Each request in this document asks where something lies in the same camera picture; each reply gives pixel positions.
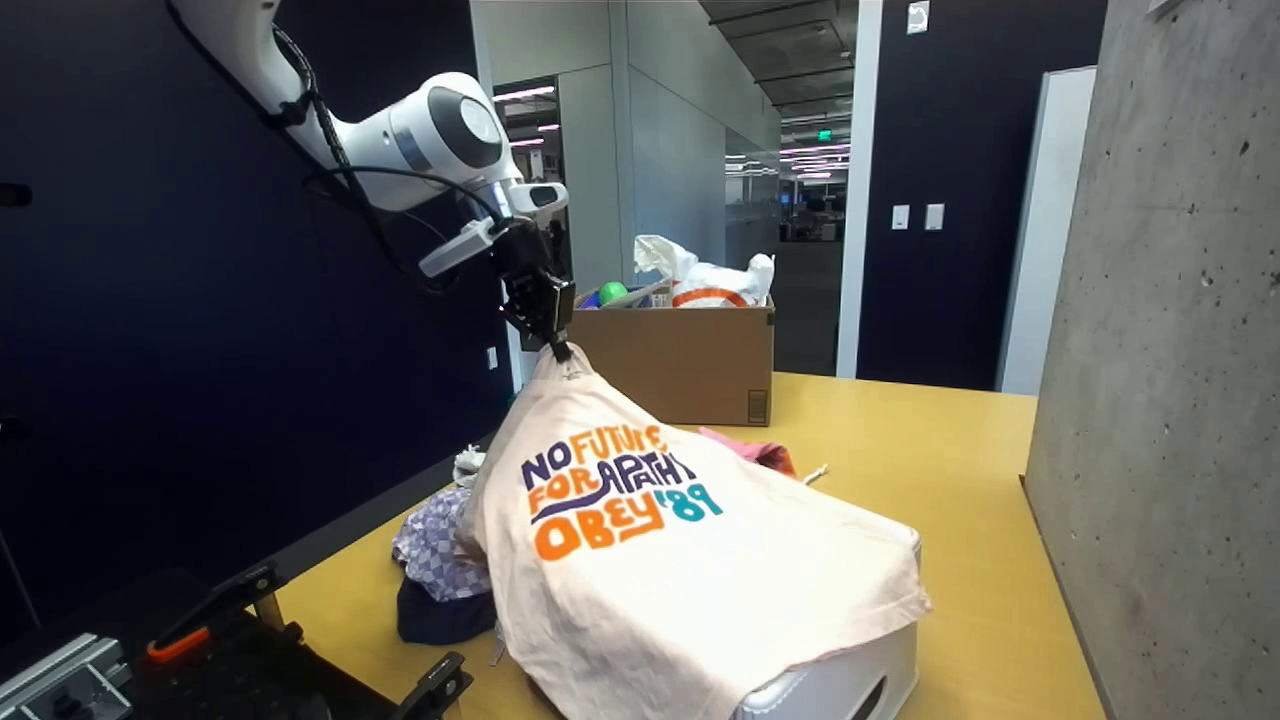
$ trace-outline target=white tote bag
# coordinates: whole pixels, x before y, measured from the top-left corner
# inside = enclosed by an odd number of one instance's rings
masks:
[[[927,614],[911,527],[651,420],[579,350],[542,355],[466,527],[510,652],[571,720],[729,720]]]

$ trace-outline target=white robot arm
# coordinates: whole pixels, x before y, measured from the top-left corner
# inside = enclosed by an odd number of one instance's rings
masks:
[[[544,224],[570,203],[565,186],[523,186],[487,93],[466,71],[439,71],[348,123],[316,100],[309,61],[276,29],[279,0],[169,0],[169,8],[322,170],[360,186],[355,193],[373,207],[408,214],[453,189],[487,207],[420,261],[423,277],[487,251],[512,224]]]

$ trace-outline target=brown cardboard box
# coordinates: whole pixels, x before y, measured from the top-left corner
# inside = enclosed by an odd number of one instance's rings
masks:
[[[773,308],[578,314],[593,368],[670,424],[767,424]]]

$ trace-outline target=black wall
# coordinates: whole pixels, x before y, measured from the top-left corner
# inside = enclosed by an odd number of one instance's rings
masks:
[[[1039,78],[1096,61],[1105,0],[886,0],[862,378],[994,388]],[[925,203],[949,232],[925,232]],[[911,203],[911,232],[889,232]]]
[[[474,69],[466,0],[298,0],[289,29],[348,115]],[[406,224],[384,258],[164,0],[0,0],[3,182],[32,203],[0,207],[0,527],[44,621],[239,574],[510,403],[493,277],[423,287]]]

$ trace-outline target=yellow table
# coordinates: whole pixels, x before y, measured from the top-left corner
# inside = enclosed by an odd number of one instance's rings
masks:
[[[1092,720],[1105,715],[1056,577],[1039,550],[1019,474],[1032,445],[1032,401],[776,378],[773,428],[799,474],[832,466],[815,492],[864,505],[925,534],[922,688],[906,720]],[[401,700],[443,648],[395,641],[391,535],[370,534],[279,591],[309,643]],[[461,643],[478,684],[455,720],[556,715],[493,635]]]

